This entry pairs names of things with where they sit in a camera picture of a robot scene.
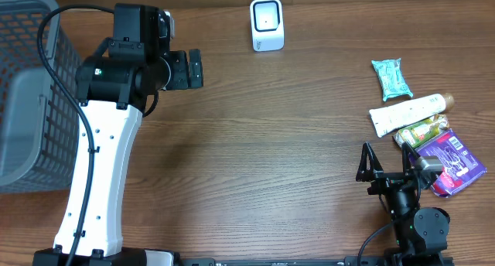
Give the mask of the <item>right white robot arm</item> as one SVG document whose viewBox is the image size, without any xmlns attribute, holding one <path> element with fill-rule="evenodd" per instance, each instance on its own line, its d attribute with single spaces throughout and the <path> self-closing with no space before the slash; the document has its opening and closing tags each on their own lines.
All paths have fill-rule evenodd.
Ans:
<svg viewBox="0 0 495 266">
<path fill-rule="evenodd" d="M 401 146 L 402 170 L 386 173 L 369 142 L 363 144 L 356 181 L 368 182 L 367 193 L 377 195 L 391 221 L 374 231 L 361 245 L 356 265 L 452 265 L 444 258 L 450 215 L 437 207 L 422 208 L 422 191 L 434 185 L 443 172 L 436 156 L 420 155 L 407 142 Z M 382 257 L 365 258 L 366 246 L 392 228 L 397 247 Z"/>
</svg>

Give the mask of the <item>mint green wipes pack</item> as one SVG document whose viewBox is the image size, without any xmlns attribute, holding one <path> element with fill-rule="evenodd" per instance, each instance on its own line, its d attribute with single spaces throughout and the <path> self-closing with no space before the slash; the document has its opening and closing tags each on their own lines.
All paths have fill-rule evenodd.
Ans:
<svg viewBox="0 0 495 266">
<path fill-rule="evenodd" d="M 383 102 L 401 96 L 413 98 L 413 93 L 407 85 L 401 71 L 401 58 L 372 60 L 371 64 L 382 88 Z"/>
</svg>

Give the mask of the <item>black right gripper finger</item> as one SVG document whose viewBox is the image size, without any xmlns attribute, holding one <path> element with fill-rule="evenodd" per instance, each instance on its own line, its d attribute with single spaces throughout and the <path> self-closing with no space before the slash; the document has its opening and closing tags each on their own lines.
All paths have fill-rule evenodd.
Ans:
<svg viewBox="0 0 495 266">
<path fill-rule="evenodd" d="M 374 153 L 369 142 L 363 144 L 360 164 L 358 166 L 356 181 L 358 182 L 372 182 L 376 178 L 380 177 L 384 173 L 384 170 L 379 163 L 377 156 Z"/>
<path fill-rule="evenodd" d="M 403 169 L 403 173 L 406 176 L 412 176 L 412 177 L 417 176 L 417 171 L 415 170 L 415 167 L 411 163 L 411 159 L 416 160 L 419 157 L 420 155 L 408 142 L 403 142 L 401 144 L 402 169 Z"/>
</svg>

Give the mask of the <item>white tube gold cap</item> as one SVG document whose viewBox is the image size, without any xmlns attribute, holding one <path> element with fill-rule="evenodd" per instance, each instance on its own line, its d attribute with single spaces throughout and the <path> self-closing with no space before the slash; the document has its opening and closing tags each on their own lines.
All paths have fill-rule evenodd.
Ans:
<svg viewBox="0 0 495 266">
<path fill-rule="evenodd" d="M 454 104 L 454 97 L 450 93 L 432 94 L 387 107 L 370 109 L 369 115 L 377 136 L 381 138 L 396 129 L 447 111 Z"/>
</svg>

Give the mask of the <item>purple Carefree pad pack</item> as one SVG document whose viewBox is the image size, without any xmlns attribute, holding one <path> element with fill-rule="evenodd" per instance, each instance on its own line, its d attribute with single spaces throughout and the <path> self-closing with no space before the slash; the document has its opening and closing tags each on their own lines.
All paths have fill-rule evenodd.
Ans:
<svg viewBox="0 0 495 266">
<path fill-rule="evenodd" d="M 431 191 L 449 198 L 487 173 L 487 167 L 467 148 L 459 136 L 448 129 L 416 148 L 420 155 L 436 156 L 443 164 L 443 172 Z"/>
</svg>

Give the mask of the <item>green yellow snack pouch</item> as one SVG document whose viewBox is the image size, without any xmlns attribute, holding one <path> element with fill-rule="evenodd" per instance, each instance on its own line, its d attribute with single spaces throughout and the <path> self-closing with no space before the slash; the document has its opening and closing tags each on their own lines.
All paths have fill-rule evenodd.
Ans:
<svg viewBox="0 0 495 266">
<path fill-rule="evenodd" d="M 444 114 L 435 114 L 422 121 L 399 129 L 393 138 L 399 147 L 407 142 L 412 148 L 417 148 L 448 128 L 449 120 L 447 116 Z"/>
</svg>

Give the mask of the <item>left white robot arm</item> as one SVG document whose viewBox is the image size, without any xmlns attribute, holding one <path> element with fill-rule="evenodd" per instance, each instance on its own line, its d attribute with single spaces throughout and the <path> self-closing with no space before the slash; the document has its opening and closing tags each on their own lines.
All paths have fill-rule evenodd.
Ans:
<svg viewBox="0 0 495 266">
<path fill-rule="evenodd" d="M 100 53 L 78 68 L 80 142 L 66 214 L 53 246 L 34 265 L 178 265 L 179 255 L 124 247 L 121 214 L 131 148 L 149 96 L 203 86 L 201 52 L 172 51 L 148 58 Z"/>
</svg>

